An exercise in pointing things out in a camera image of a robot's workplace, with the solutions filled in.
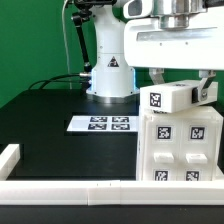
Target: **green wall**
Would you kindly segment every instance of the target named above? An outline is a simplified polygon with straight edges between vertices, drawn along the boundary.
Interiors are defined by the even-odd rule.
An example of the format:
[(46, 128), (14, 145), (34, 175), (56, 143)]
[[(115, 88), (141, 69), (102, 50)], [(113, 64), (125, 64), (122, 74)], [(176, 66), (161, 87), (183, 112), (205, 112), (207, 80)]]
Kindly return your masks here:
[[(64, 0), (0, 0), (0, 107), (33, 82), (67, 73), (61, 11)], [(82, 70), (75, 27), (70, 20), (75, 7), (66, 10), (72, 72)], [(114, 11), (122, 17), (122, 11)], [(92, 22), (83, 26), (90, 61), (96, 63), (96, 39)], [(198, 79), (197, 71), (165, 70), (165, 80)], [(218, 72), (219, 103), (224, 104), (224, 72)], [(147, 69), (137, 69), (138, 87), (151, 84)], [(48, 88), (69, 88), (52, 84)]]

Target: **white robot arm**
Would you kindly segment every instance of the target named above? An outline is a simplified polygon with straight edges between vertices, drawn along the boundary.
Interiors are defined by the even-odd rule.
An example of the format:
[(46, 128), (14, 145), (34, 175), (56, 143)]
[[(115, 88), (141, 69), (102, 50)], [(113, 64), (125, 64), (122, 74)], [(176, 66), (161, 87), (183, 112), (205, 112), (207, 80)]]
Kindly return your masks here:
[[(176, 83), (173, 88), (170, 84), (163, 84), (161, 88), (165, 88), (166, 96), (170, 91), (171, 95), (183, 95), (190, 100), (185, 100), (184, 107), (171, 106), (171, 109), (161, 105), (157, 110), (176, 112), (215, 101), (217, 85), (213, 84), (210, 92), (208, 87), (215, 76), (213, 70), (224, 69), (220, 57), (224, 48), (224, 6), (210, 6), (220, 6), (224, 2), (151, 0), (142, 1), (143, 7), (145, 2), (151, 3), (147, 12), (150, 17), (129, 21), (125, 27), (124, 48), (127, 63), (134, 67), (148, 67), (150, 71), (157, 71), (158, 68), (198, 69), (202, 78), (201, 82), (194, 82), (192, 85), (184, 81)], [(142, 13), (132, 16), (130, 7), (130, 3), (124, 7), (124, 14), (128, 18), (143, 16)], [(181, 97), (171, 97), (169, 103), (165, 101), (170, 105), (185, 102)]]
[[(124, 59), (124, 22), (116, 19), (112, 7), (121, 7), (126, 1), (75, 1), (80, 10), (72, 20), (79, 34), (84, 59), (84, 70), (91, 73), (91, 87), (87, 97), (104, 103), (124, 103), (135, 98), (135, 71)], [(84, 36), (83, 22), (93, 18), (97, 36), (97, 64), (90, 66)]]

